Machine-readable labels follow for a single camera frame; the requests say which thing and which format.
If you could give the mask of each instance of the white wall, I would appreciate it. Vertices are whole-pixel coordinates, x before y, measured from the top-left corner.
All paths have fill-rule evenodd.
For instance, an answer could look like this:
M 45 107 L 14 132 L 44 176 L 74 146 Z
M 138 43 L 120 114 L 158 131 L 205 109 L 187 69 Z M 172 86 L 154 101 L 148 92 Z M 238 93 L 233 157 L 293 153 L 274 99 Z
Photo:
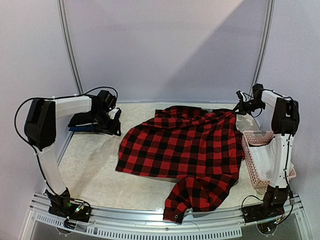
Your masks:
M 267 0 L 67 0 L 84 91 L 120 102 L 238 101 L 254 78 Z
M 33 150 L 14 131 L 14 113 L 29 97 L 76 93 L 56 0 L 0 0 L 0 239 L 17 240 L 43 180 Z M 23 131 L 27 108 L 18 125 Z M 57 148 L 68 130 L 57 125 Z
M 320 1 L 275 1 L 271 32 L 259 82 L 299 102 L 300 125 L 293 145 L 292 180 L 320 236 Z M 270 127 L 263 115 L 262 128 Z

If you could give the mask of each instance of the wire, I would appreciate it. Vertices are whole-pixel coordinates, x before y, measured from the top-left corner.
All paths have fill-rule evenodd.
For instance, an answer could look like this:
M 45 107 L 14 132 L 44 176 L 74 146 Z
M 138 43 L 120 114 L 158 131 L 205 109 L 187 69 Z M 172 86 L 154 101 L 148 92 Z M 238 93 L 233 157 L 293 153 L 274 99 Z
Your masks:
M 64 199 L 68 199 L 68 200 L 78 200 L 78 201 L 81 201 L 81 202 L 83 202 L 84 204 L 87 204 L 88 205 L 88 207 L 89 207 L 89 209 L 92 209 L 91 208 L 91 205 L 87 202 L 87 201 L 84 201 L 84 200 L 80 200 L 80 199 L 76 199 L 76 198 L 72 198 L 72 197 L 64 197 L 64 196 L 61 196 L 62 198 L 64 198 Z M 74 213 L 73 214 L 71 214 L 70 216 L 68 216 L 65 220 L 64 220 L 64 222 L 63 222 L 63 226 L 65 227 L 65 228 L 68 228 L 68 229 L 71 229 L 71 230 L 74 230 L 75 228 L 76 228 L 76 223 L 74 223 L 74 222 L 70 222 L 70 219 L 75 215 L 75 214 L 77 214 L 78 213 L 78 211 L 74 211 Z
M 278 226 L 279 224 L 283 223 L 290 216 L 290 214 L 292 213 L 293 209 L 294 209 L 294 206 L 292 205 L 289 214 L 283 220 L 279 221 L 276 225 Z
M 251 114 L 251 117 L 253 117 L 253 118 L 257 118 L 257 117 L 259 117 L 260 116 L 260 114 L 262 113 L 262 108 L 260 108 L 260 112 L 259 112 L 259 114 L 257 115 L 257 116 L 252 116 L 252 114 Z
M 285 168 L 284 168 L 284 177 L 285 177 L 286 184 L 289 187 L 289 191 L 291 191 L 291 188 L 290 188 L 289 181 L 287 178 L 287 168 L 288 168 L 289 150 L 290 150 L 290 137 L 291 137 L 291 134 L 288 137 L 288 144 L 287 144 L 288 147 L 287 147 L 287 152 L 286 152 L 286 160 L 285 160 Z
M 244 208 L 244 202 L 245 202 L 245 200 L 247 199 L 247 198 L 249 198 L 249 197 L 252 197 L 252 198 L 256 198 L 256 199 L 258 199 L 259 201 L 263 201 L 263 200 L 261 200 L 260 198 L 258 198 L 257 196 L 255 196 L 255 195 L 248 195 L 248 196 L 246 196 L 244 199 L 243 199 L 243 201 L 242 201 L 242 203 L 241 203 L 241 209 L 243 209 Z
M 253 96 L 251 96 L 251 95 L 249 95 L 248 93 L 245 93 L 245 92 L 242 92 L 244 95 L 247 95 L 248 97 L 250 97 L 250 98 L 252 98 L 252 99 L 254 99 L 254 97 Z
M 284 215 L 285 215 L 285 211 L 282 211 L 282 210 L 280 210 L 280 211 L 281 211 L 282 215 L 281 215 L 281 217 L 279 219 L 282 219 L 284 217 Z
M 87 94 L 89 94 L 89 93 L 91 93 L 92 91 L 97 90 L 97 89 L 112 89 L 113 91 L 115 91 L 115 94 L 116 94 L 115 98 L 118 99 L 118 92 L 117 92 L 117 90 L 114 89 L 114 88 L 111 87 L 111 86 L 98 86 L 98 87 L 95 87 L 95 88 L 93 88 L 93 89 L 85 92 L 84 94 L 81 94 L 81 96 L 82 96 L 82 95 L 87 95 Z

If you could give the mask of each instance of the basket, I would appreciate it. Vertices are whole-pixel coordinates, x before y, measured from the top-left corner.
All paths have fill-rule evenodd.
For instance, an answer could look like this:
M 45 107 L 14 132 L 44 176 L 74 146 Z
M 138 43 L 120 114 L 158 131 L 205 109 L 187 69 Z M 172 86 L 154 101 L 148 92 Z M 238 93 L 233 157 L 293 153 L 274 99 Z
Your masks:
M 263 146 L 267 145 L 271 139 L 274 137 L 274 133 L 272 131 L 244 131 L 242 137 L 242 149 L 245 155 L 245 162 L 249 171 L 251 183 L 254 189 L 263 191 L 264 188 L 270 183 L 270 179 L 260 179 L 258 176 L 258 172 L 255 166 L 255 162 L 252 158 L 249 144 L 254 146 Z M 293 168 L 289 174 L 289 180 L 295 178 L 297 176 L 295 169 Z

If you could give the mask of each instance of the red plaid shirt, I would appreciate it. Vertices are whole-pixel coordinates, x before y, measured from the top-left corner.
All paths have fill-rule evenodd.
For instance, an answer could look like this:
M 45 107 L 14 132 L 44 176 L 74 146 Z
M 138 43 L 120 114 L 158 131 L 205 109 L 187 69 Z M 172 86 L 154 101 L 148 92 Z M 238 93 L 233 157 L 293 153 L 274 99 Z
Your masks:
M 239 178 L 242 133 L 231 110 L 172 106 L 132 128 L 119 148 L 116 171 L 181 179 L 165 201 L 164 220 L 216 209 Z

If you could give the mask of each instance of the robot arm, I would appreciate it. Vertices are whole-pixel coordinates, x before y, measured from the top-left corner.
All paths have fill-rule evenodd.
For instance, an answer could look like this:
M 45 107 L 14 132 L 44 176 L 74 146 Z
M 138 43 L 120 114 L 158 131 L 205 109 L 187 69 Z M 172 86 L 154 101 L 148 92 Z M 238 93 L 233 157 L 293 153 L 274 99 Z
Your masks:
M 56 120 L 90 112 L 92 98 L 78 96 L 57 100 L 33 100 L 24 132 L 38 154 L 40 165 L 52 195 L 61 195 L 67 188 L 60 175 L 55 155 Z
M 88 124 L 91 127 L 94 125 L 95 130 L 119 136 L 121 111 L 115 108 L 116 101 L 117 98 L 105 90 L 101 90 L 97 96 L 81 95 L 50 100 L 35 98 L 32 101 L 24 133 L 36 151 L 39 167 L 47 184 L 45 193 L 51 201 L 49 213 L 83 222 L 88 222 L 91 215 L 90 205 L 83 200 L 71 198 L 61 177 L 55 155 L 57 119 L 74 115 L 72 126 L 76 128 L 76 123 L 86 123 L 83 117 L 88 115 Z M 109 117 L 108 113 L 111 111 L 118 112 L 117 118 Z
M 238 114 L 245 115 L 251 114 L 256 109 L 265 109 L 266 105 L 270 106 L 273 109 L 271 129 L 275 134 L 276 149 L 273 176 L 263 197 L 263 204 L 242 209 L 246 222 L 273 217 L 279 210 L 283 212 L 288 195 L 290 204 L 293 206 L 294 198 L 289 186 L 289 167 L 294 136 L 300 121 L 298 102 L 291 97 L 264 89 L 262 84 L 254 85 L 252 90 L 253 98 L 249 100 L 244 92 L 237 92 L 240 101 L 234 111 L 238 110 Z

